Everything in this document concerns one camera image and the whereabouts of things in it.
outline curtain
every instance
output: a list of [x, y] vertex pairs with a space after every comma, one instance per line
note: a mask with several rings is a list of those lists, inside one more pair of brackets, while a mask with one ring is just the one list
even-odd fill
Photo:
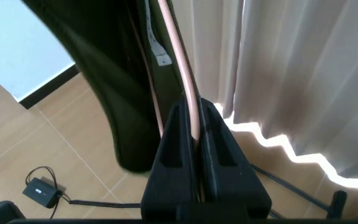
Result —
[[358, 0], [173, 0], [202, 97], [358, 177]]

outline green fabric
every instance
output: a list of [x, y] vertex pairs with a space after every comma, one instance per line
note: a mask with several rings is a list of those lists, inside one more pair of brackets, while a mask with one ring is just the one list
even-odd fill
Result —
[[152, 27], [173, 62], [162, 67], [158, 66], [147, 38], [142, 0], [24, 2], [67, 49], [101, 102], [120, 166], [133, 172], [149, 170], [160, 136], [145, 65], [129, 13], [143, 41], [164, 123], [171, 105], [182, 92], [158, 2], [150, 0]]

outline white tag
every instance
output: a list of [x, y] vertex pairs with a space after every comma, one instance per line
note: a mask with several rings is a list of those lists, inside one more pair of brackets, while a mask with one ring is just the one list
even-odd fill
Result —
[[153, 29], [152, 29], [152, 21], [150, 16], [150, 5], [149, 0], [144, 0], [145, 8], [146, 8], [146, 26], [147, 26], [147, 37], [149, 38], [149, 43], [152, 48], [152, 52], [157, 59], [157, 63], [160, 66], [170, 65], [172, 64], [171, 58], [165, 51], [165, 49], [161, 46], [161, 44], [155, 39]]

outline baseboard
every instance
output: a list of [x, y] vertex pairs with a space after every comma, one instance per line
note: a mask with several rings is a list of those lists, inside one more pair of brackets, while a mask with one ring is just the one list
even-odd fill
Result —
[[26, 109], [31, 108], [32, 106], [37, 104], [39, 101], [41, 101], [42, 99], [47, 97], [49, 94], [51, 94], [53, 91], [55, 91], [57, 88], [61, 87], [68, 80], [72, 79], [79, 72], [80, 71], [77, 69], [76, 65], [74, 64], [73, 66], [66, 69], [64, 72], [62, 72], [60, 75], [58, 75], [56, 78], [54, 78], [53, 80], [50, 80], [43, 87], [39, 88], [35, 92], [31, 93], [29, 96], [25, 97], [19, 103], [22, 106], [24, 106]]

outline tiled floor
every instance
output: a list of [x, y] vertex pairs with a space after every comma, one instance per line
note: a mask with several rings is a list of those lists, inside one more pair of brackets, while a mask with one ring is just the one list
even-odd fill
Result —
[[[342, 187], [330, 182], [314, 164], [292, 164], [282, 149], [266, 150], [246, 133], [234, 133], [247, 158], [329, 204]], [[51, 209], [22, 195], [24, 179], [38, 166], [54, 169], [71, 199], [140, 202], [144, 175], [122, 170], [116, 162], [107, 119], [82, 75], [77, 75], [29, 110], [0, 87], [0, 201], [13, 201], [28, 218], [48, 218]], [[45, 170], [37, 177], [50, 179]], [[273, 208], [288, 218], [323, 218], [326, 214], [293, 192], [260, 175]], [[344, 217], [358, 216], [358, 190], [347, 189]], [[140, 218], [139, 209], [68, 205], [57, 218]]]

